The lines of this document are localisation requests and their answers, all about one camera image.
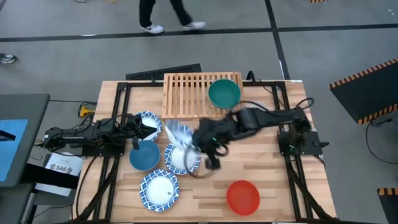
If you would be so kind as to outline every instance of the wooden tabletop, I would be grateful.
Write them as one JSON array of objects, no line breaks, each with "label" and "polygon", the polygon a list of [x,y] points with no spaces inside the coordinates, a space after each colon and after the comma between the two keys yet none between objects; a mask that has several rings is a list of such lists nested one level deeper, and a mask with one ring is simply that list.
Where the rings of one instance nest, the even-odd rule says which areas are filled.
[{"label": "wooden tabletop", "polygon": [[[112,114],[116,85],[120,81],[104,81],[99,93],[95,120],[110,118]],[[285,81],[290,107],[306,98],[302,82]],[[134,87],[131,89],[128,113],[135,114],[149,110],[157,115],[162,114],[162,87]],[[272,95],[263,87],[244,87],[244,99],[252,100],[274,109]],[[312,122],[310,110],[306,110]],[[196,128],[198,119],[192,118],[183,123]],[[121,157],[113,201],[112,222],[271,222],[294,221],[292,200],[290,198],[287,172],[284,158],[279,154],[276,133],[277,127],[263,129],[254,137],[232,142],[229,155],[221,158],[222,169],[208,179],[193,179],[189,176],[178,176],[180,196],[173,207],[165,212],[153,212],[146,209],[139,196],[142,178],[149,172],[135,170],[129,162],[129,151],[132,144],[128,141],[125,155]],[[163,130],[155,141],[164,152],[169,143]],[[92,158],[83,163],[82,174]],[[331,198],[325,168],[313,156],[302,156],[303,169],[308,189],[318,203],[331,216],[335,208]],[[103,158],[98,157],[91,166],[83,183],[79,199],[80,213],[88,205],[98,188]],[[157,169],[167,169],[164,155],[160,158]],[[261,201],[259,209],[252,215],[242,217],[234,214],[226,203],[226,190],[232,182],[243,179],[252,182],[259,190]],[[297,189],[301,214],[305,217],[302,194]],[[100,218],[104,217],[108,193],[104,194]]]}]

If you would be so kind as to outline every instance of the black table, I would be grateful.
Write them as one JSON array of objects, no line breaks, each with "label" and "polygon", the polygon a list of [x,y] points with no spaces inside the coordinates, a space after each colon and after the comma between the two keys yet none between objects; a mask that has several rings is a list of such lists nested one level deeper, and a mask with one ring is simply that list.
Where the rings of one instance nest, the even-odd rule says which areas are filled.
[{"label": "black table", "polygon": [[20,184],[32,146],[49,103],[48,94],[0,95],[0,120],[28,119],[7,179],[0,182],[0,220],[21,223],[34,184]]}]

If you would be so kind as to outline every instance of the yellow connector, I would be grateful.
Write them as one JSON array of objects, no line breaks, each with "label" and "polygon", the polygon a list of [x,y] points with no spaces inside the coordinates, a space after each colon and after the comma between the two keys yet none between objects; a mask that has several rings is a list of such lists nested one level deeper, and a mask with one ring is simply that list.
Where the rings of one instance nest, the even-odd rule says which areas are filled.
[{"label": "yellow connector", "polygon": [[90,113],[95,113],[95,110],[90,110],[85,106],[82,106],[80,108],[80,113],[79,113],[79,117],[84,118],[85,116],[87,116]]}]

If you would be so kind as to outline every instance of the gray floor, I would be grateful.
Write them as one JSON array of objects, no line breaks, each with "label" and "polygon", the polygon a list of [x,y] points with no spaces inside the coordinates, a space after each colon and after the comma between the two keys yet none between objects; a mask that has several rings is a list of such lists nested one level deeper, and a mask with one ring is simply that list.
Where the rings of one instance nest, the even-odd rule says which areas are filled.
[{"label": "gray floor", "polygon": [[[270,27],[261,0],[190,0],[186,7],[209,29]],[[398,23],[396,0],[272,0],[279,27]],[[138,0],[116,4],[88,0],[8,0],[0,12],[0,37],[140,32]],[[179,30],[168,1],[158,0],[153,21]],[[398,168],[383,164],[366,149],[358,126],[328,89],[328,84],[398,56],[398,29],[280,33],[291,79],[304,81],[315,125],[325,148],[326,172],[338,216],[343,220],[387,223],[376,189],[398,186]],[[0,51],[20,60],[0,65],[0,93],[49,93],[53,99],[96,101],[102,80],[127,73],[201,63],[204,72],[253,70],[258,78],[281,79],[271,33],[212,34],[127,39],[3,42]],[[77,124],[76,104],[51,103],[39,138],[52,126]],[[369,130],[376,154],[398,161],[397,131],[390,125]],[[47,153],[34,148],[32,155]],[[51,210],[36,224],[63,222],[69,208]]]}]

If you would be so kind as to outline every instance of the orange bowl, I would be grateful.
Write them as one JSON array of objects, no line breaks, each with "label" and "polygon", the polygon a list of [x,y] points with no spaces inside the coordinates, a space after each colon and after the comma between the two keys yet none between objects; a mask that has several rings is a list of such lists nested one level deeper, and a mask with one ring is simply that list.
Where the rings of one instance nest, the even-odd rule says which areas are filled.
[{"label": "orange bowl", "polygon": [[252,183],[238,180],[228,187],[226,201],[234,213],[251,215],[260,205],[260,193]]}]

